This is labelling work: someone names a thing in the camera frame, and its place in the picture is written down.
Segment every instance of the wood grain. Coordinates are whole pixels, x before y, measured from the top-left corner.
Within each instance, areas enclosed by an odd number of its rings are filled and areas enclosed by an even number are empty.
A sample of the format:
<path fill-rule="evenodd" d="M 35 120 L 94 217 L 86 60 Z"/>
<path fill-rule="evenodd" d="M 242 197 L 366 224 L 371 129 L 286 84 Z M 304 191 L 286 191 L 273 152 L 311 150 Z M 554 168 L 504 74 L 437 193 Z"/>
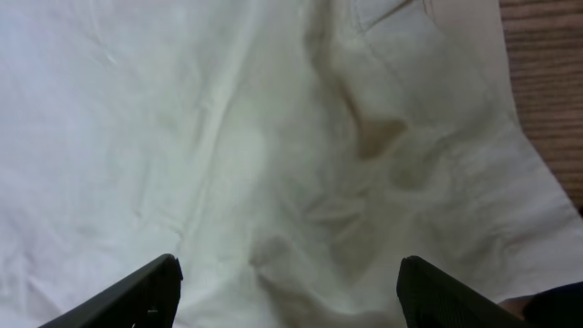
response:
<path fill-rule="evenodd" d="M 583 0 L 500 0 L 522 127 L 583 207 Z"/>

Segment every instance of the wooden table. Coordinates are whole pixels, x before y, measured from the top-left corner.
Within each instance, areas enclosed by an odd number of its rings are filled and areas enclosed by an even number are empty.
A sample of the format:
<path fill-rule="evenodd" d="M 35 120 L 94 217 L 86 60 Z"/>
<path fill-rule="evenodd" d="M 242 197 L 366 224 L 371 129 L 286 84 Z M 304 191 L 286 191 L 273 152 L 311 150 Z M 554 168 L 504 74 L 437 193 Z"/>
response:
<path fill-rule="evenodd" d="M 583 0 L 500 0 L 524 131 L 583 207 Z"/>

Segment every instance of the white fabric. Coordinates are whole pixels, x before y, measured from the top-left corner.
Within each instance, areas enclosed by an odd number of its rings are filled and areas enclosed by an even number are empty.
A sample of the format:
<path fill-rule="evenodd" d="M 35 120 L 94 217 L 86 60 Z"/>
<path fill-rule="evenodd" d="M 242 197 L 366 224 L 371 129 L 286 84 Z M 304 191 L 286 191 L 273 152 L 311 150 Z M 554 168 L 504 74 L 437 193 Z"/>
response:
<path fill-rule="evenodd" d="M 163 252 L 178 327 L 404 327 L 412 254 L 497 302 L 583 281 L 578 215 L 419 2 L 3 0 L 0 45 L 6 326 Z"/>

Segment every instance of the brown wood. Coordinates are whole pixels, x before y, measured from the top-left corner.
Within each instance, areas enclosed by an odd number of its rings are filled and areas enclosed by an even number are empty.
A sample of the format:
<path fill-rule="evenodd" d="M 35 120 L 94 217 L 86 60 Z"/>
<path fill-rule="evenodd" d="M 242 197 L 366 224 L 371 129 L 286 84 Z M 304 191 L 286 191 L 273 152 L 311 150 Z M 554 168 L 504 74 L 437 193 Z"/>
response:
<path fill-rule="evenodd" d="M 583 207 L 583 0 L 500 0 L 522 127 Z"/>

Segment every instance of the white cloth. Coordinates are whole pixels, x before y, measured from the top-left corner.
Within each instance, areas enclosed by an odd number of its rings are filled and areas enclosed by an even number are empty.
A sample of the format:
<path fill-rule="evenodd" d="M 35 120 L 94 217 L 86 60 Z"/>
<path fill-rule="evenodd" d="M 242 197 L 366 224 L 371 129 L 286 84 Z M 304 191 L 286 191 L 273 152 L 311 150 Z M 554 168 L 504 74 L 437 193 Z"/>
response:
<path fill-rule="evenodd" d="M 583 281 L 578 215 L 419 2 L 3 0 L 0 45 L 11 327 L 163 252 L 178 327 L 404 327 L 412 254 L 496 302 Z"/>

